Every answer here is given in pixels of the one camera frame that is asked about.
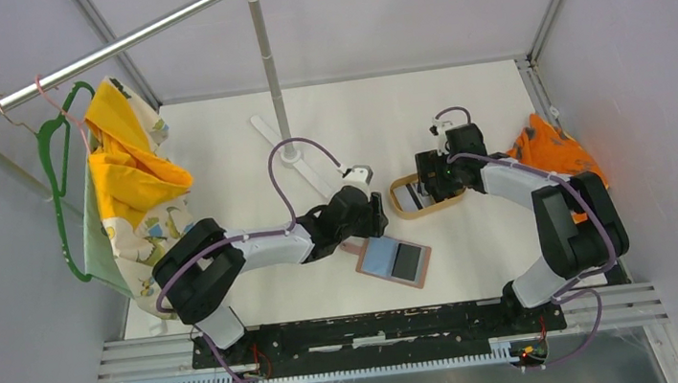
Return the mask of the tan oval tray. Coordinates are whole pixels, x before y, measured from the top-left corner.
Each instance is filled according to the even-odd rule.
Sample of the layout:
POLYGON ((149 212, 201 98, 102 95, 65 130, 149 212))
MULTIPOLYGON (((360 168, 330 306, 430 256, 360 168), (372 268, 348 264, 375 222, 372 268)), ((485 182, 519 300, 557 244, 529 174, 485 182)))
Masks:
POLYGON ((436 214, 463 200, 463 192, 453 197, 436 201, 432 196, 420 193, 418 175, 412 173, 394 180, 388 191, 392 207, 398 217, 407 220, 436 214))

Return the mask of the black card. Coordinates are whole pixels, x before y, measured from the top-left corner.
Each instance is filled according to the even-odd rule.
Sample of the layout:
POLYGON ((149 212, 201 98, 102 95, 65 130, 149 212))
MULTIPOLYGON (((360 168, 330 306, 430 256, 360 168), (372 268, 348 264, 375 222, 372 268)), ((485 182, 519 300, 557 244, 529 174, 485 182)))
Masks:
POLYGON ((409 243, 399 243, 395 252, 391 276, 397 280, 417 282, 423 248, 409 243))

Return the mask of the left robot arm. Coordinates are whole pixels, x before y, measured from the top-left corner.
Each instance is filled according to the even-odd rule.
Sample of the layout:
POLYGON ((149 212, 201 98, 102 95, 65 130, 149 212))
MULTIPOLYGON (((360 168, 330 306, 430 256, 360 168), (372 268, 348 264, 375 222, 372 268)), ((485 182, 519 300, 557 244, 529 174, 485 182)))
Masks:
POLYGON ((293 224, 275 228, 229 231, 210 217, 202 219, 155 263, 156 307, 208 337, 227 364, 240 364, 250 354, 250 338, 224 303, 239 274, 328 258, 348 238, 382 237, 388 222, 381 193, 353 186, 344 186, 293 224))

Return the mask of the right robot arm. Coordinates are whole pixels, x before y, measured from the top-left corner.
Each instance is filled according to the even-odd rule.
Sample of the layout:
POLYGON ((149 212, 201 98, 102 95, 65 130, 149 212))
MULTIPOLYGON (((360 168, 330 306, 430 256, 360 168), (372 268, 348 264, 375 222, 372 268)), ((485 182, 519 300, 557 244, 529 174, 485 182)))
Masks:
POLYGON ((434 123, 429 131, 436 148, 415 157, 422 194, 443 202, 473 190, 534 215, 541 256, 505 286, 500 312, 510 331, 527 332, 539 320, 539 306, 610 271, 628 251, 628 234, 598 174, 558 174, 491 155, 476 124, 434 123))

